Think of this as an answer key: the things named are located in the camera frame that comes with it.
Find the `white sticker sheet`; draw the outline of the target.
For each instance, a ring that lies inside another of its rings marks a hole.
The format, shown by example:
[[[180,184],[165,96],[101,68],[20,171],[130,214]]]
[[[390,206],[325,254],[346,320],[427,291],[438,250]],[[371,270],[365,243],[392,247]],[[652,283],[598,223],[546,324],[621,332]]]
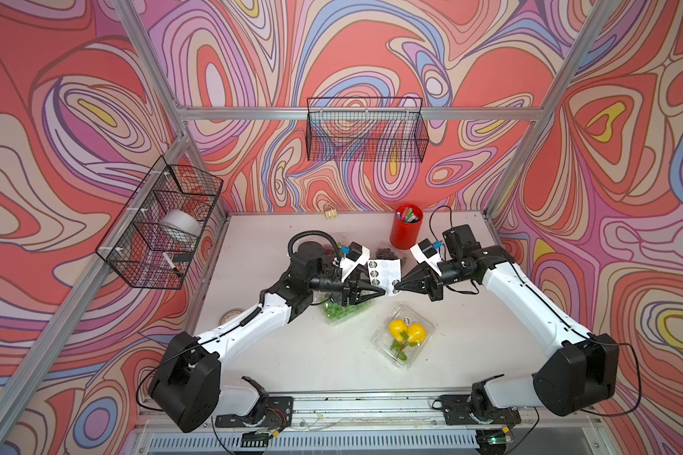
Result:
[[[368,274],[371,284],[375,287],[383,288],[385,295],[392,297],[400,293],[396,290],[396,285],[400,282],[401,261],[372,259],[367,262]]]

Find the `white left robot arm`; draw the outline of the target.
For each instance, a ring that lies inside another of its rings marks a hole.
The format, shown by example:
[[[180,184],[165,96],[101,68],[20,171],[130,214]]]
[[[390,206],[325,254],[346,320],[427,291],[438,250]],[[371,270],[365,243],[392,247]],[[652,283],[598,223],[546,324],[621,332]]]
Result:
[[[331,293],[356,306],[382,297],[366,275],[371,251],[358,243],[334,246],[332,254],[296,235],[288,244],[290,264],[256,305],[225,324],[192,336],[181,332],[169,342],[152,377],[150,397],[184,433],[206,421],[227,419],[241,427],[265,426],[278,415],[268,392],[251,377],[222,383],[222,370],[254,343],[297,319],[315,294]]]

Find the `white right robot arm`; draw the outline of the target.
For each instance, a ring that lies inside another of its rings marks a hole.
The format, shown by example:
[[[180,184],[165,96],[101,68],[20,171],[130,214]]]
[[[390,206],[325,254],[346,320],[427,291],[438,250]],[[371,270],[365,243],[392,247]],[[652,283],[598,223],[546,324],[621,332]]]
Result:
[[[489,423],[495,413],[515,408],[545,408],[567,416],[614,396],[620,347],[612,337],[595,335],[573,320],[502,246],[482,246],[469,226],[444,231],[443,241],[447,259],[429,240],[412,246],[417,264],[395,288],[440,301],[446,286],[479,284],[522,322],[546,358],[535,373],[475,383],[467,402],[472,418]]]

